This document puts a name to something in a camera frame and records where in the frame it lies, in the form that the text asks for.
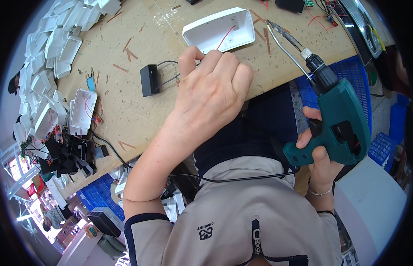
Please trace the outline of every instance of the bracelet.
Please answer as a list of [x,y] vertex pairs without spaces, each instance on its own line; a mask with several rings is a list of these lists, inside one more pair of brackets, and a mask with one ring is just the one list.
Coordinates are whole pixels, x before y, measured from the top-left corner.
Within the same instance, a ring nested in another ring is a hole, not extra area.
[[326,194],[328,194],[329,192],[331,192],[332,191],[332,187],[331,187],[331,189],[328,191],[328,192],[325,192],[325,193],[315,193],[315,192],[313,192],[311,189],[310,189],[310,180],[309,180],[309,183],[308,183],[308,189],[309,189],[309,191],[310,191],[310,193],[312,193],[313,195],[316,195],[316,196],[323,196],[323,195],[326,195]]

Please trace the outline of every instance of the blue sticker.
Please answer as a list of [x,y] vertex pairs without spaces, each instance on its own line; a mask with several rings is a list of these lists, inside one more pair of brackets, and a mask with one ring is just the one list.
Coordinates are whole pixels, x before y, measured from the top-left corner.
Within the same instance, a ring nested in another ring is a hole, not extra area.
[[90,91],[92,92],[96,91],[96,85],[94,84],[94,79],[92,76],[87,79],[87,85]]

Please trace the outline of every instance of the zipper pull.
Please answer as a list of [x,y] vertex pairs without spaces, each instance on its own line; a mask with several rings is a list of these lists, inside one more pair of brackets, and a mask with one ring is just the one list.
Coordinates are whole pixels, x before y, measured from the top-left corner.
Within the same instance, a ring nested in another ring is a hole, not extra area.
[[260,247],[260,239],[261,239],[261,231],[259,229],[255,229],[254,231],[252,231],[252,238],[255,241],[255,250],[254,253],[255,254],[261,254],[261,247]]

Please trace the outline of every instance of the woman in striped shirt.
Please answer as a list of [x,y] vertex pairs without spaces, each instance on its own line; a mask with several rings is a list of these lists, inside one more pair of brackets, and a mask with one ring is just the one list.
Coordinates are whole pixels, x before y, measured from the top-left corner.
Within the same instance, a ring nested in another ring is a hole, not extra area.
[[44,223],[43,227],[45,231],[50,231],[51,226],[54,229],[61,229],[68,226],[68,224],[72,220],[73,210],[76,208],[81,201],[78,197],[73,197],[66,200],[67,205],[65,206],[64,210],[60,209],[60,206],[55,206],[51,210],[45,210],[44,204],[41,202],[41,210],[44,214]]

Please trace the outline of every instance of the wooden workbench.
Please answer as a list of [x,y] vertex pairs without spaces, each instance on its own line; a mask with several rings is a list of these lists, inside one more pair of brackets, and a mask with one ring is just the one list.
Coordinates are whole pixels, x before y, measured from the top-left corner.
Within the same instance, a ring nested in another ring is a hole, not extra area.
[[[122,14],[107,23],[112,16],[107,15],[80,37],[82,46],[72,64],[69,76],[58,81],[58,90],[70,101],[75,98],[78,88],[87,89],[87,78],[94,73],[97,99],[96,112],[103,123],[95,130],[98,136],[109,141],[124,160],[130,160],[145,151],[150,141],[164,123],[174,107],[177,85],[174,81],[161,88],[161,93],[152,97],[142,97],[139,71],[147,64],[158,64],[165,60],[177,60],[185,47],[182,28],[200,18],[233,7],[250,8],[263,18],[268,18],[289,30],[291,34],[313,53],[320,55],[327,65],[356,55],[356,51],[341,26],[332,28],[329,33],[316,21],[307,24],[311,16],[304,9],[302,14],[294,14],[279,9],[269,1],[269,9],[258,0],[202,0],[191,6],[186,0],[127,0],[122,4]],[[318,8],[309,8],[313,16],[323,15]],[[320,19],[325,27],[330,23]],[[261,21],[255,28],[263,33]],[[128,39],[132,37],[128,49],[138,60],[128,61],[123,52]],[[280,35],[277,35],[286,49],[305,66],[299,52]],[[249,62],[255,71],[254,81],[248,99],[275,88],[302,75],[302,72],[273,42],[270,36],[271,55],[267,43],[256,35],[255,42],[234,50],[241,61]],[[116,64],[129,71],[126,73]],[[178,74],[178,66],[163,65],[160,74],[167,80]],[[135,146],[124,146],[118,141]],[[75,183],[60,189],[64,198],[80,190],[95,179],[106,174],[121,162],[111,149],[104,159],[96,160],[97,173],[85,178],[80,172],[73,176]]]

